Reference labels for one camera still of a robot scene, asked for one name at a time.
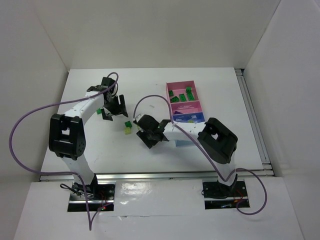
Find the green square lego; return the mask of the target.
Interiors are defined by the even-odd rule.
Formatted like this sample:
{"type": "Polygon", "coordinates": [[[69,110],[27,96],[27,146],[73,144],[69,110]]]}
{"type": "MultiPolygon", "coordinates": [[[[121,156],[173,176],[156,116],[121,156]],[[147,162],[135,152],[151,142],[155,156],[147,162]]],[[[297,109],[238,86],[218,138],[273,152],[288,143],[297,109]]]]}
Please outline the green square lego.
{"type": "Polygon", "coordinates": [[[173,97],[173,96],[174,96],[174,92],[173,92],[172,90],[169,90],[169,91],[168,91],[168,94],[169,94],[170,97],[173,97]]]}

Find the green lego plate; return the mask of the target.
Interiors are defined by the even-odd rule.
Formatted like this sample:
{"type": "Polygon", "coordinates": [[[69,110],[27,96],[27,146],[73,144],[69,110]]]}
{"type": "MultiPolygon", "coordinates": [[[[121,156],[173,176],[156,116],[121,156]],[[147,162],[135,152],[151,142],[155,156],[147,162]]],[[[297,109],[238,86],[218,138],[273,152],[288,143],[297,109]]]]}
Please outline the green lego plate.
{"type": "Polygon", "coordinates": [[[184,93],[179,94],[179,100],[180,100],[181,102],[186,102],[186,101],[187,101],[187,98],[186,98],[186,96],[185,96],[184,93]]]}

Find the multicolour compartment tray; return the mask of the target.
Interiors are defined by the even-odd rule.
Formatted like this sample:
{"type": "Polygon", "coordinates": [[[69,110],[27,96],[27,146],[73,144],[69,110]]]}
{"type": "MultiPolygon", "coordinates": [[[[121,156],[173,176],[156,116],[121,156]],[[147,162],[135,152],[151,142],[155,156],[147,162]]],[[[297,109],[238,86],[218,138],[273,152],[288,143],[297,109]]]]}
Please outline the multicolour compartment tray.
{"type": "Polygon", "coordinates": [[[167,99],[170,102],[170,108],[172,112],[173,120],[176,122],[187,123],[188,120],[193,120],[194,123],[205,122],[204,113],[202,110],[201,102],[198,97],[196,85],[193,80],[190,81],[179,81],[179,82],[167,82],[166,83],[166,94],[167,99]],[[192,94],[195,98],[194,101],[189,101],[186,93],[186,87],[192,87],[192,94]],[[173,97],[169,96],[169,91],[173,91],[174,96],[179,97],[179,94],[185,94],[186,102],[171,103],[170,99],[173,97]],[[173,115],[175,111],[183,114],[173,115]]]}

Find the green long lego brick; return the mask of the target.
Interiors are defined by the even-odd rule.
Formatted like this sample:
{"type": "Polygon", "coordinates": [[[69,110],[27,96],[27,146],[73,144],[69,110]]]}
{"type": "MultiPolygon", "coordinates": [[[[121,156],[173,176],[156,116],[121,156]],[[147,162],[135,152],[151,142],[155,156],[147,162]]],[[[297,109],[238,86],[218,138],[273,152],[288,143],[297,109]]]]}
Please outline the green long lego brick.
{"type": "Polygon", "coordinates": [[[194,101],[195,100],[192,92],[189,91],[189,92],[186,93],[186,95],[187,95],[187,98],[188,98],[189,101],[194,101]]]}

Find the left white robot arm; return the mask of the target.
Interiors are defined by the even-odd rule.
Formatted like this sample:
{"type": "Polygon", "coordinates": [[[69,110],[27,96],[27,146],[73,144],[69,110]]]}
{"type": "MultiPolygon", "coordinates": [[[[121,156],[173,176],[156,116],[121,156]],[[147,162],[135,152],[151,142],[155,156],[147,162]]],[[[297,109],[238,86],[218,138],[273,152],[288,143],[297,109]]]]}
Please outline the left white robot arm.
{"type": "Polygon", "coordinates": [[[117,95],[118,83],[110,76],[103,77],[101,84],[86,90],[84,100],[63,114],[50,118],[49,150],[67,165],[74,177],[75,189],[93,194],[98,189],[96,174],[85,158],[86,137],[84,126],[97,110],[103,120],[113,116],[128,117],[124,95],[117,95]]]}

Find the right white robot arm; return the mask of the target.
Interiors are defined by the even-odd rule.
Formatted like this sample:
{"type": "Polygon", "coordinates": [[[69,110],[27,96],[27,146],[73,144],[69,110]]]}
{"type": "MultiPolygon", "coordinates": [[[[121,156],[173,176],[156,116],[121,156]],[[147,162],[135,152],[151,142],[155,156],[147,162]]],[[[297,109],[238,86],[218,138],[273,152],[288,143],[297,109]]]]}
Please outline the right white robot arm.
{"type": "Polygon", "coordinates": [[[156,121],[152,116],[140,114],[133,123],[139,131],[137,136],[150,149],[159,142],[191,141],[208,159],[218,174],[218,182],[232,187],[237,181],[234,155],[238,137],[218,119],[206,122],[156,121]]]}

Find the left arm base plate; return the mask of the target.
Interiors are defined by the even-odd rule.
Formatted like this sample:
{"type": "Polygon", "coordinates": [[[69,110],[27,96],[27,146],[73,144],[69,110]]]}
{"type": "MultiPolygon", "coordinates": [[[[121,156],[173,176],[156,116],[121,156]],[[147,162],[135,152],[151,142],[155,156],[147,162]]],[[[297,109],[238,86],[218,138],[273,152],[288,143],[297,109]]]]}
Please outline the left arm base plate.
{"type": "MultiPolygon", "coordinates": [[[[100,209],[102,212],[114,211],[115,183],[99,184],[95,193],[89,192],[87,195],[90,212],[100,209]]],[[[67,211],[70,213],[86,212],[85,193],[76,190],[73,185],[69,195],[67,211]]]]}

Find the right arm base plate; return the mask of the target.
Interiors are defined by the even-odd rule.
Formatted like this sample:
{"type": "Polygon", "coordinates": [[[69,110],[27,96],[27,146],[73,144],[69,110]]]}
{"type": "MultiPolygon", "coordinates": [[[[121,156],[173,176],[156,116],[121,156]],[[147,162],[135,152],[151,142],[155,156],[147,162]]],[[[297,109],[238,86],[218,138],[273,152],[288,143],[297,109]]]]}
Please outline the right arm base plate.
{"type": "Polygon", "coordinates": [[[246,184],[243,180],[237,181],[232,190],[217,181],[202,183],[201,194],[204,197],[204,208],[206,210],[249,208],[250,202],[246,184]]]}

